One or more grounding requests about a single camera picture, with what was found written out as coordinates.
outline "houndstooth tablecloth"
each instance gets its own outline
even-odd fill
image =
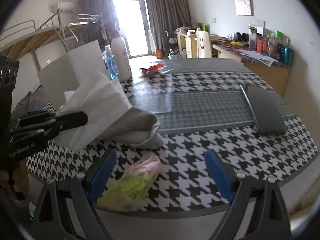
[[[243,83],[268,91],[287,126],[285,135],[257,133],[240,91]],[[123,82],[122,87],[132,105],[157,114],[161,121],[164,146],[152,152],[159,155],[163,165],[143,211],[190,211],[227,203],[208,175],[204,163],[207,149],[214,149],[235,170],[260,179],[272,174],[278,181],[303,169],[318,154],[301,119],[268,84],[245,68],[243,72],[221,72],[212,67],[212,71],[189,69],[187,73],[172,69],[148,78],[135,77]],[[45,109],[54,111],[50,103]],[[114,141],[94,140],[74,153],[50,142],[47,150],[28,159],[28,168],[42,179],[62,180],[87,170],[108,147],[117,151],[118,162],[107,186],[150,152]]]

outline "electrical outlet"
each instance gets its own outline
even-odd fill
[[[259,26],[259,27],[266,27],[266,22],[265,21],[263,21],[263,20],[258,20],[258,25],[257,26]]]

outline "white box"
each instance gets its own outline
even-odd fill
[[[108,76],[98,41],[69,51],[48,64],[37,75],[47,98],[58,110],[66,103],[64,92],[76,90],[93,71]]]

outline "green bag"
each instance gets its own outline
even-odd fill
[[[141,209],[160,169],[161,162],[157,155],[142,157],[108,188],[104,196],[98,198],[97,205],[118,212]]]

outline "brown curtain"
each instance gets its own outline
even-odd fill
[[[163,49],[165,31],[172,34],[183,24],[191,26],[188,0],[147,0],[147,6],[156,49]]]
[[[103,23],[107,22],[109,24],[114,24],[118,22],[116,9],[112,0],[79,0],[78,10],[79,14],[99,15],[102,13]],[[87,31],[80,33],[79,38],[85,43],[98,40],[100,46],[104,46],[106,44],[101,31],[97,31],[95,28],[89,27]]]

